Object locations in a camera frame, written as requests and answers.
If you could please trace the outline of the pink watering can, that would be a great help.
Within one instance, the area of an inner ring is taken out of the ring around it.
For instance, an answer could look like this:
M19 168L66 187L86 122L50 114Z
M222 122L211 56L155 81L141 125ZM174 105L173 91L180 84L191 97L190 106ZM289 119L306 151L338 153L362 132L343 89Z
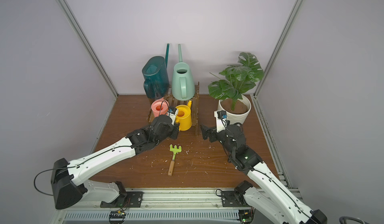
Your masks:
M164 99L156 100L151 104L151 110L153 112L154 117L166 115L169 110L169 103L167 100Z

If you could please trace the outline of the yellow watering can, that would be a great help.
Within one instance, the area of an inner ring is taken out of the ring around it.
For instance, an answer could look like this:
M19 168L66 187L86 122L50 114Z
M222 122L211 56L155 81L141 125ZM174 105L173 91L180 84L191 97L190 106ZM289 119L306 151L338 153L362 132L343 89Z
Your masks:
M180 131L187 131L192 127L192 101L188 101L186 105L176 106L178 114L176 120L180 124Z

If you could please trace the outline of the wooden slatted shelf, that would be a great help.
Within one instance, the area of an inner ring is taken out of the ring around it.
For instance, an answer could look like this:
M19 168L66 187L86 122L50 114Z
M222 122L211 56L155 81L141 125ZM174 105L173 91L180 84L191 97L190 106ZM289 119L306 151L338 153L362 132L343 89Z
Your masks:
M200 83L195 85L195 94L191 98L192 105L191 105L191 118L192 118L192 127L195 128L195 135L198 136L200 134L200 127L199 127L199 91L200 91ZM172 94L172 85L169 85L169 90L165 94L165 96L160 99L160 104L162 100L166 100L169 103L170 107L176 107L178 105L187 105L189 101L180 101L177 100L173 94Z

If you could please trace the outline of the dark teal watering can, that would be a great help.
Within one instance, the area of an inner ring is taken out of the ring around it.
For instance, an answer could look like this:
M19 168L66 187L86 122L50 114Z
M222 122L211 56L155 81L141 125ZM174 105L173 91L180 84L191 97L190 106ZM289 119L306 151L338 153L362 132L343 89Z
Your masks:
M168 56L170 44L167 44L166 55L155 56L149 59L142 69L144 76L144 89L151 100L158 100L165 96L169 90Z

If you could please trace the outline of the light green watering can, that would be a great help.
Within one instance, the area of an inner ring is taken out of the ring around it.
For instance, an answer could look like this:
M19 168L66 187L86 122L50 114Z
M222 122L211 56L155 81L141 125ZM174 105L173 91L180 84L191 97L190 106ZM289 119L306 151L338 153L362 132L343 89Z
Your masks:
M190 66L183 61L182 47L178 44L179 62L174 66L172 95L179 101L187 101L195 94L195 82Z

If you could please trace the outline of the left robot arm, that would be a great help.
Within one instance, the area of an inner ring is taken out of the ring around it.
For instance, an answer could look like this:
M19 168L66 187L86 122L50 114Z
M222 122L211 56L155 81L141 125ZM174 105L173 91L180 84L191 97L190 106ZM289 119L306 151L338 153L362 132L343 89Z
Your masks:
M90 178L120 161L152 150L167 138L177 139L179 127L179 121L160 115L151 124L93 154L70 162L65 158L57 160L51 176L55 208L69 208L93 194L102 202L114 202L122 196L123 185L118 182L95 184Z

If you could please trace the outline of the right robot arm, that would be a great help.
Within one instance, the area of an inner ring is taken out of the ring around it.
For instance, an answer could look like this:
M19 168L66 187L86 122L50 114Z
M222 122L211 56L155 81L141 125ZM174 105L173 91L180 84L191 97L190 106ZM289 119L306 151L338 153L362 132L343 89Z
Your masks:
M246 144L239 124L226 128L201 126L203 139L219 142L228 153L229 162L247 175L262 190L260 193L248 182L238 185L240 196L274 224L326 224L328 219L320 210L312 210L300 201L272 173L263 159Z

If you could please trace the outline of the green toy rake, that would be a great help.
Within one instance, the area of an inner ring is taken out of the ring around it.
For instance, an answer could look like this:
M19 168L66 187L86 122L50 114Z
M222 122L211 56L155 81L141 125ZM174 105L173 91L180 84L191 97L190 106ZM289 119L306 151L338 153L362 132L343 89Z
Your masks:
M177 146L177 145L172 145L172 144L171 144L171 145L170 145L170 151L173 153L173 157L172 157L172 160L171 160L171 162L170 162L170 167L169 167L169 171L168 171L168 176L172 176L172 175L173 175L176 155L182 151L182 147L181 147L181 146Z

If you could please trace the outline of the white ribbed plant pot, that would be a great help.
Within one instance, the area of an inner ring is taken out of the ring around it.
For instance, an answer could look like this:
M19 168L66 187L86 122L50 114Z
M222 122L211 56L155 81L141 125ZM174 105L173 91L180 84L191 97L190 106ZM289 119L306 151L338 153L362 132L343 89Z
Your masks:
M226 111L227 119L231 124L243 124L252 109L250 100L245 95L242 95L242 97L236 101L234 110L232 110L232 104L232 99L220 100L218 103L218 111Z

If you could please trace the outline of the green monstera plant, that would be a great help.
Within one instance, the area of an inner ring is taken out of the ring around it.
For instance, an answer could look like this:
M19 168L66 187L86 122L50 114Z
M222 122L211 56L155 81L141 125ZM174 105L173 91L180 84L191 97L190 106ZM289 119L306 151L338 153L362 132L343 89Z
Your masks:
M265 75L256 55L247 52L241 52L238 63L228 65L219 74L223 78L208 85L209 95L217 100L230 100L232 113L242 95L253 89Z

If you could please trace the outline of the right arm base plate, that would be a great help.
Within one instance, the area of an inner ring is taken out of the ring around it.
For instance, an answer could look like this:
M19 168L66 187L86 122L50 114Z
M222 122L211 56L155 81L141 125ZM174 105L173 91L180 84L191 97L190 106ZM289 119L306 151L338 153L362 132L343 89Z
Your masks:
M220 191L220 197L222 200L223 207L249 207L249 205L245 201L243 194L237 191Z

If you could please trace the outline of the aluminium front rail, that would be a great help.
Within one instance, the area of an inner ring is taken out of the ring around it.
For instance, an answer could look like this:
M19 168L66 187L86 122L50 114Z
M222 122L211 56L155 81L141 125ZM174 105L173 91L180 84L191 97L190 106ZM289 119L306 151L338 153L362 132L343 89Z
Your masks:
M75 198L74 192L59 194L54 198L54 207L57 210L95 208L95 209L117 209L101 208L101 202L111 203L120 194L126 192L144 192L140 208L125 208L140 211L153 210L220 210L220 209L245 209L246 207L232 208L223 207L220 191L215 189L128 189L120 191L115 184L104 184L97 187L91 183L86 187L86 192L80 199Z

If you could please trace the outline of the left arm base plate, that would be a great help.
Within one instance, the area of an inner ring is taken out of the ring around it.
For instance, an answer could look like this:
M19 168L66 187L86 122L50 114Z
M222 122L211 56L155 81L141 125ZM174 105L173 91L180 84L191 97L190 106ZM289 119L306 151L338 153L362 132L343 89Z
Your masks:
M144 192L126 192L120 194L111 203L101 202L101 208L140 208Z

